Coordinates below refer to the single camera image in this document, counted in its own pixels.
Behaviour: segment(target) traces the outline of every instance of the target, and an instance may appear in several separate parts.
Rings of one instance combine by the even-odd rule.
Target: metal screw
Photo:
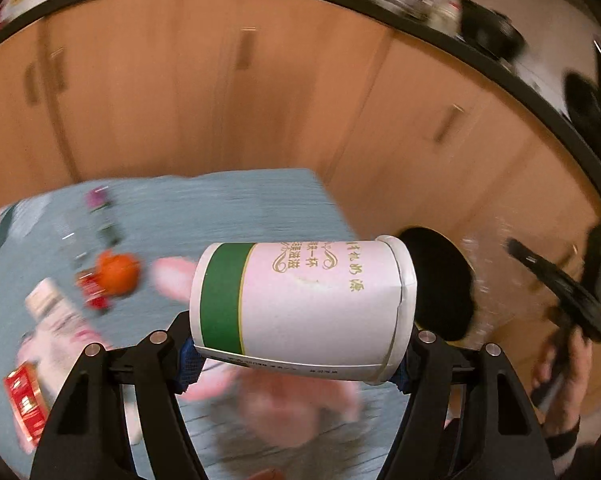
[[[98,352],[100,352],[100,345],[98,343],[91,343],[85,348],[85,355],[89,357],[94,357]]]
[[[494,357],[500,355],[502,351],[500,346],[496,345],[495,343],[487,343],[487,345],[485,346],[485,350],[489,355],[492,355]]]
[[[165,332],[164,330],[156,330],[152,333],[152,335],[149,336],[149,340],[154,345],[160,345],[161,343],[167,341],[167,332]]]
[[[434,332],[429,332],[429,330],[421,330],[418,333],[418,339],[423,343],[433,343],[436,341],[436,334]]]

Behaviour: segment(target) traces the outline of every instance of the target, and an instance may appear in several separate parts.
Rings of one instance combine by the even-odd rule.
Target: red snack package
[[[3,384],[20,430],[28,443],[38,446],[49,411],[40,394],[34,367],[29,363],[19,366],[3,379]]]
[[[95,310],[104,310],[109,307],[109,300],[105,296],[104,288],[98,283],[97,275],[93,269],[82,270],[76,275],[76,285],[83,291],[85,304]]]

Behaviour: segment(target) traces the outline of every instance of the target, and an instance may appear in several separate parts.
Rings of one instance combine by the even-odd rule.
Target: red object
[[[129,294],[138,286],[140,263],[132,254],[114,254],[107,249],[96,263],[98,282],[111,296]]]
[[[92,269],[79,272],[76,275],[76,285],[83,291],[85,304],[95,310],[109,308],[109,300],[105,296],[103,286]]]
[[[18,426],[32,446],[38,446],[49,412],[34,368],[29,363],[21,365],[3,379],[3,384]]]

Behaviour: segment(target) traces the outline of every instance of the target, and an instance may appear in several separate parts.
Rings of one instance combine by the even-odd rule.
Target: pan handle
[[[601,92],[601,40],[598,37],[593,39],[593,47],[596,53],[596,70],[598,76],[598,90]]]

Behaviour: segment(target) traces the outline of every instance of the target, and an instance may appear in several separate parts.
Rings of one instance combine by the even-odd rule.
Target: black round object
[[[578,73],[564,81],[565,103],[573,127],[601,160],[601,91]]]
[[[397,237],[407,247],[416,271],[416,322],[446,341],[464,338],[475,312],[474,272],[468,261],[433,229],[410,227]]]
[[[467,43],[496,60],[512,62],[520,55],[527,43],[507,16],[472,0],[460,5],[460,34]]]

